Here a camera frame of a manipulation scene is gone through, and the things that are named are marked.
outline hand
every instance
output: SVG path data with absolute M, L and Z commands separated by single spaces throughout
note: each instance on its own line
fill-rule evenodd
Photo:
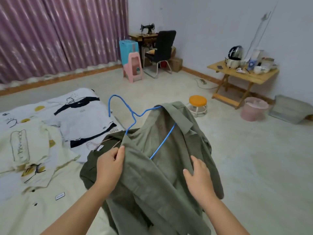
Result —
M 97 160 L 97 179 L 95 186 L 104 197 L 115 188 L 123 170 L 125 147 L 113 148 L 102 154 Z
M 187 169 L 184 169 L 184 177 L 190 193 L 203 207 L 208 198 L 217 198 L 217 196 L 214 192 L 210 171 L 205 163 L 194 156 L 191 156 L 191 160 L 194 163 L 194 175 L 192 176 Z

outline pink bucket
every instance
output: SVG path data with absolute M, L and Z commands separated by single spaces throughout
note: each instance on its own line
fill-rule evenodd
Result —
M 241 118 L 246 121 L 256 121 L 262 118 L 264 111 L 268 109 L 268 103 L 255 97 L 245 99 L 245 105 L 241 111 Z

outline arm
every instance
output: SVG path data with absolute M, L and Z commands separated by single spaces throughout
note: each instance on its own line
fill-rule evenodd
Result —
M 217 235 L 249 235 L 226 205 L 217 198 L 205 163 L 194 156 L 191 159 L 194 163 L 194 175 L 187 169 L 183 171 L 188 189 L 204 209 Z
M 113 148 L 100 156 L 95 184 L 41 235 L 85 235 L 120 178 L 124 156 L 124 146 Z

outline clothes hanger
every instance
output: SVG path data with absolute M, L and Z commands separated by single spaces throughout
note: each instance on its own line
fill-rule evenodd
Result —
M 150 109 L 145 110 L 141 115 L 139 115 L 139 114 L 137 114 L 135 111 L 133 111 L 133 110 L 131 109 L 131 107 L 124 101 L 124 99 L 123 99 L 121 96 L 114 94 L 114 95 L 111 95 L 111 97 L 109 98 L 109 102 L 108 102 L 109 117 L 111 117 L 110 101 L 111 101 L 112 97 L 114 97 L 114 96 L 117 96 L 118 98 L 120 98 L 120 99 L 123 101 L 123 103 L 126 105 L 126 107 L 127 107 L 127 108 L 129 109 L 129 111 L 131 112 L 131 116 L 133 117 L 133 119 L 134 119 L 134 121 L 135 121 L 135 122 L 134 122 L 131 126 L 129 126 L 128 129 L 126 130 L 126 132 L 125 132 L 126 135 L 127 135 L 127 133 L 128 133 L 128 130 L 129 130 L 132 126 L 134 126 L 134 125 L 137 123 L 137 120 L 136 120 L 136 118 L 135 118 L 134 115 L 137 115 L 138 117 L 141 117 L 141 116 L 143 116 L 143 115 L 144 115 L 147 111 L 149 111 L 149 110 L 156 110 L 156 109 L 162 108 L 162 106 L 150 108 Z M 150 157 L 150 159 L 152 159 L 152 158 L 155 156 L 155 154 L 157 153 L 157 151 L 161 148 L 161 146 L 162 146 L 162 145 L 164 144 L 164 142 L 167 140 L 168 136 L 169 136 L 169 135 L 171 134 L 171 132 L 173 131 L 175 125 L 176 125 L 176 123 L 173 125 L 173 127 L 172 127 L 172 129 L 170 130 L 170 132 L 168 133 L 168 135 L 165 137 L 165 139 L 163 140 L 163 142 L 160 144 L 160 146 L 157 148 L 157 150 L 154 152 L 154 154 Z

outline round stool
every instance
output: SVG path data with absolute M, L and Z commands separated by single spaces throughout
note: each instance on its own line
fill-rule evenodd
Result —
M 188 109 L 195 117 L 198 117 L 198 114 L 205 115 L 207 112 L 207 100 L 205 97 L 200 95 L 193 95 L 189 98 L 190 106 Z

